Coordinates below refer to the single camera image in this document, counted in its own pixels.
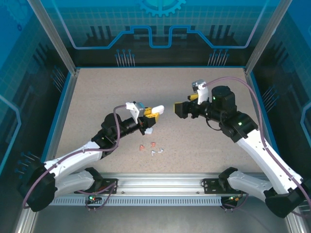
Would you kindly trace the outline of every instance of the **metal post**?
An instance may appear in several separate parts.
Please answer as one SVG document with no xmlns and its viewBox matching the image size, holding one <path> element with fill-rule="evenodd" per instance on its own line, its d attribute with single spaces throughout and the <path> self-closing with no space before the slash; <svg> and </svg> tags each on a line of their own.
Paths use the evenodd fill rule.
<svg viewBox="0 0 311 233">
<path fill-rule="evenodd" d="M 40 0 L 27 0 L 30 4 L 31 8 L 33 9 L 35 15 L 39 19 L 43 29 L 47 33 L 48 37 L 50 38 L 51 42 L 53 43 L 54 47 L 56 48 L 59 56 L 63 60 L 66 68 L 68 71 L 75 75 L 76 66 L 74 65 L 62 39 L 60 38 L 59 34 L 57 33 L 56 28 L 54 27 L 47 11 L 43 7 Z"/>
<path fill-rule="evenodd" d="M 278 27 L 280 21 L 282 20 L 283 16 L 285 15 L 288 7 L 290 6 L 292 0 L 280 0 L 280 3 L 276 7 L 276 10 L 274 11 L 273 15 L 271 16 L 271 19 L 264 30 L 261 38 L 259 39 L 259 42 L 257 43 L 251 57 L 249 58 L 245 70 L 246 74 L 250 74 L 255 67 L 255 64 L 257 63 L 258 59 L 262 55 L 264 49 L 266 48 L 269 40 L 271 39 L 274 31 Z"/>
</svg>

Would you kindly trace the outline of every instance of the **beige work surface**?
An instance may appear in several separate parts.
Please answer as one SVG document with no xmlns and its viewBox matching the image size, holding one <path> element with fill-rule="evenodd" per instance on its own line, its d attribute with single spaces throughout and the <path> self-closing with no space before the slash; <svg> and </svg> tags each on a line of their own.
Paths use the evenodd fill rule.
<svg viewBox="0 0 311 233">
<path fill-rule="evenodd" d="M 126 102 L 141 101 L 146 107 L 164 105 L 165 111 L 152 135 L 139 131 L 120 140 L 119 147 L 106 158 L 91 164 L 99 172 L 222 172 L 233 166 L 243 172 L 261 172 L 251 157 L 230 138 L 209 128 L 205 120 L 180 119 L 173 104 L 187 101 L 191 83 L 209 82 L 223 76 L 245 81 L 242 68 L 93 68 L 80 70 L 61 135 L 57 157 L 88 142 L 100 129 L 105 116 Z M 236 81 L 228 85 L 236 95 L 238 110 L 257 122 L 249 91 Z M 128 110 L 119 110 L 122 120 Z M 214 128 L 218 125 L 211 122 Z M 163 153 L 151 156 L 154 150 Z M 139 151 L 140 144 L 145 146 Z"/>
</svg>

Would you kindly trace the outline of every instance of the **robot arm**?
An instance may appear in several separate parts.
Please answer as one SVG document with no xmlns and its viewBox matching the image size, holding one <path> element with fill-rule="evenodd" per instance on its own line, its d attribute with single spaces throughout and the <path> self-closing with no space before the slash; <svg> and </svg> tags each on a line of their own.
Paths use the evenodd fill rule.
<svg viewBox="0 0 311 233">
<path fill-rule="evenodd" d="M 202 116 L 208 125 L 210 120 L 218 122 L 223 134 L 243 148 L 269 179 L 269 181 L 263 181 L 230 167 L 219 175 L 220 186 L 224 191 L 236 189 L 249 193 L 264 201 L 277 216 L 286 217 L 304 200 L 304 196 L 291 178 L 265 151 L 256 123 L 247 114 L 237 111 L 235 95 L 229 87 L 213 88 L 211 102 L 204 80 L 192 83 L 192 88 L 195 94 L 188 96 L 190 101 L 176 103 L 174 112 L 180 118 L 187 118 L 188 114 L 191 114 L 191 118 Z M 295 178 L 308 193 L 311 193 L 311 182 L 304 181 L 267 142 L 266 144 L 276 159 L 291 173 L 292 178 Z"/>
<path fill-rule="evenodd" d="M 98 133 L 79 149 L 44 163 L 33 161 L 29 164 L 21 184 L 18 186 L 18 191 L 23 197 L 44 172 L 51 169 L 63 158 L 73 154 L 51 169 L 31 192 L 27 203 L 34 212 L 44 209 L 58 196 L 77 190 L 97 192 L 105 187 L 107 184 L 103 183 L 101 175 L 94 168 L 87 168 L 87 165 L 108 156 L 115 150 L 118 138 L 117 124 L 120 129 L 120 138 L 137 130 L 145 135 L 145 132 L 157 123 L 159 115 L 164 112 L 162 105 L 155 108 L 145 108 L 140 102 L 126 103 L 126 109 L 130 110 L 131 118 L 122 121 L 120 116 L 116 114 L 118 120 L 116 122 L 114 114 L 108 114 Z"/>
</svg>

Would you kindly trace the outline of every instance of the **enclosure wall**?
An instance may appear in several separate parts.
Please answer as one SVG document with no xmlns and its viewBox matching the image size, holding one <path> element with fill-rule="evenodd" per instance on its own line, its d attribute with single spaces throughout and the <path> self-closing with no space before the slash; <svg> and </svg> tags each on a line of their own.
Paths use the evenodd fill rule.
<svg viewBox="0 0 311 233">
<path fill-rule="evenodd" d="M 76 66 L 244 66 L 279 0 L 43 0 Z"/>
<path fill-rule="evenodd" d="M 281 157 L 311 177 L 311 15 L 308 0 L 293 1 L 253 74 Z"/>
<path fill-rule="evenodd" d="M 43 153 L 68 71 L 26 1 L 0 1 L 0 33 L 0 232 L 8 233 L 21 211 L 18 182 Z"/>
</svg>

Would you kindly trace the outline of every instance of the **wire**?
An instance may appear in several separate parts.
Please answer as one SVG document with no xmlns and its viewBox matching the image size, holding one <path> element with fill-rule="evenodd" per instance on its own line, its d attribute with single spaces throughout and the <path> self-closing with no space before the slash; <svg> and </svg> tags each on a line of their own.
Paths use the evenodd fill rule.
<svg viewBox="0 0 311 233">
<path fill-rule="evenodd" d="M 239 205 L 239 206 L 236 206 L 236 207 L 234 207 L 234 209 L 233 210 L 238 210 L 238 209 L 240 209 L 242 206 L 244 206 L 245 205 L 245 203 L 246 203 L 246 201 L 247 201 L 247 199 L 248 199 L 248 193 L 246 193 L 246 195 L 245 195 L 245 199 L 242 201 L 242 203 Z"/>
<path fill-rule="evenodd" d="M 311 209 L 311 200 L 307 194 L 307 192 L 305 191 L 305 189 L 301 186 L 301 184 L 291 175 L 291 173 L 286 170 L 286 168 L 281 164 L 281 162 L 279 160 L 277 160 L 277 158 L 272 154 L 272 152 L 269 150 L 269 148 L 267 147 L 266 141 L 264 139 L 264 135 L 263 135 L 263 123 L 262 123 L 262 116 L 261 116 L 261 107 L 259 105 L 259 101 L 258 98 L 255 94 L 255 92 L 253 91 L 253 89 L 243 80 L 236 78 L 236 77 L 221 77 L 221 78 L 217 78 L 213 81 L 208 82 L 207 84 L 205 84 L 204 86 L 209 86 L 212 85 L 214 83 L 217 83 L 219 81 L 224 81 L 224 80 L 236 80 L 240 83 L 242 83 L 244 86 L 246 86 L 248 88 L 248 90 L 250 91 L 250 93 L 252 94 L 253 98 L 255 99 L 256 105 L 257 105 L 257 109 L 259 111 L 259 131 L 260 131 L 260 137 L 261 137 L 261 142 L 263 144 L 264 149 L 268 152 L 268 154 L 271 156 L 271 158 L 276 162 L 276 164 L 285 172 L 285 174 L 297 185 L 297 187 L 300 189 L 300 191 L 302 192 L 302 194 L 305 196 L 309 207 Z"/>
<path fill-rule="evenodd" d="M 211 125 L 209 124 L 208 120 L 206 121 L 206 124 L 207 124 L 212 130 L 215 130 L 215 131 L 220 131 L 220 130 L 222 130 L 222 129 L 215 129 L 215 128 L 211 127 Z"/>
<path fill-rule="evenodd" d="M 299 214 L 299 213 L 297 213 L 297 212 L 295 212 L 295 211 L 292 211 L 292 213 L 293 213 L 294 215 L 299 216 L 299 217 L 304 217 L 304 218 L 309 218 L 309 217 L 311 217 L 311 215 L 302 215 L 302 214 Z"/>
<path fill-rule="evenodd" d="M 116 144 L 114 145 L 114 147 L 112 148 L 109 148 L 109 149 L 85 149 L 85 150 L 78 150 L 78 151 L 75 151 L 73 153 L 70 153 L 68 155 L 66 155 L 64 158 L 62 158 L 61 160 L 57 161 L 55 164 L 53 164 L 50 168 L 48 168 L 45 172 L 43 172 L 41 174 L 41 176 L 39 176 L 39 178 L 33 183 L 33 185 L 30 187 L 30 189 L 28 190 L 25 198 L 24 198 L 24 201 L 23 201 L 23 204 L 22 204 L 22 207 L 23 209 L 28 209 L 29 206 L 26 206 L 26 203 L 27 203 L 27 200 L 30 196 L 30 194 L 32 193 L 32 191 L 35 189 L 35 187 L 37 186 L 37 184 L 43 179 L 43 177 L 45 177 L 51 170 L 53 170 L 55 167 L 57 167 L 58 165 L 60 165 L 63 161 L 65 161 L 66 159 L 76 155 L 76 154 L 79 154 L 79 153 L 84 153 L 84 152 L 88 152 L 88 151 L 101 151 L 101 152 L 108 152 L 108 151 L 113 151 L 115 150 L 118 146 L 119 146 L 119 142 L 120 142 L 120 137 L 121 137 L 121 133 L 120 133 L 120 126 L 119 126 L 119 121 L 118 121 L 118 117 L 117 117 L 117 113 L 116 113 L 116 110 L 119 109 L 119 108 L 123 108 L 123 107 L 126 107 L 126 104 L 124 105 L 120 105 L 120 106 L 117 106 L 113 109 L 113 116 L 115 117 L 115 121 L 116 121 L 116 125 L 117 125 L 117 141 L 116 141 Z"/>
<path fill-rule="evenodd" d="M 230 205 L 230 204 L 225 204 L 226 206 L 229 207 L 234 207 L 234 205 Z M 273 233 L 269 228 L 267 228 L 264 223 L 262 221 L 259 220 L 259 218 L 257 218 L 255 215 L 253 215 L 251 212 L 247 211 L 247 210 L 243 210 L 243 209 L 239 209 L 240 211 L 250 215 L 251 217 L 253 217 L 264 229 L 267 230 L 267 232 Z"/>
<path fill-rule="evenodd" d="M 112 194 L 112 192 L 113 192 L 113 190 L 114 190 L 114 186 L 115 186 L 115 185 L 116 185 L 116 183 L 112 183 L 112 184 L 109 185 L 107 188 L 104 188 L 103 190 L 101 190 L 101 191 L 99 191 L 99 192 L 96 192 L 96 193 L 86 193 L 86 192 L 83 192 L 83 191 L 78 191 L 78 192 L 79 192 L 79 193 L 83 193 L 83 194 L 97 195 L 97 194 L 99 194 L 99 193 L 102 193 L 102 192 L 108 190 L 109 188 L 112 188 L 112 189 L 110 190 L 110 192 L 109 192 L 108 197 L 107 197 L 106 200 L 102 203 L 102 205 L 99 206 L 99 207 L 96 207 L 96 208 L 94 207 L 94 208 L 93 208 L 94 211 L 96 211 L 96 210 L 102 209 L 102 208 L 107 204 L 107 202 L 108 202 L 108 200 L 109 200 L 109 198 L 110 198 L 110 196 L 111 196 L 111 194 Z M 86 203 L 86 208 L 88 208 L 89 211 L 91 210 L 91 208 L 87 205 L 87 203 Z"/>
</svg>

